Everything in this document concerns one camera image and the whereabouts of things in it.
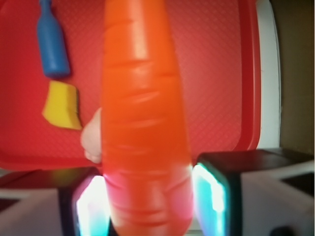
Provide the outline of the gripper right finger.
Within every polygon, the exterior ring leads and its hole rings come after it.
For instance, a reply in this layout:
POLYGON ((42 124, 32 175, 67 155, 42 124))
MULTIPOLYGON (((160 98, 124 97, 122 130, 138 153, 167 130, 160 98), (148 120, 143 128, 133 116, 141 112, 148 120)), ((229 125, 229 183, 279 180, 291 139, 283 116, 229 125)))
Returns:
POLYGON ((210 152, 193 168, 205 236, 312 236, 315 159, 283 148, 210 152))

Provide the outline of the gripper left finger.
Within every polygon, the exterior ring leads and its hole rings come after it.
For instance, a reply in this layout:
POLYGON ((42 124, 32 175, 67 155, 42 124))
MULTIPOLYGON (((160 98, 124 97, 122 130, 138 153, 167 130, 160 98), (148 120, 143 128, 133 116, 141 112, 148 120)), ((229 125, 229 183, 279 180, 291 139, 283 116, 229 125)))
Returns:
POLYGON ((95 167, 0 172, 2 236, 108 236, 105 180, 95 167))

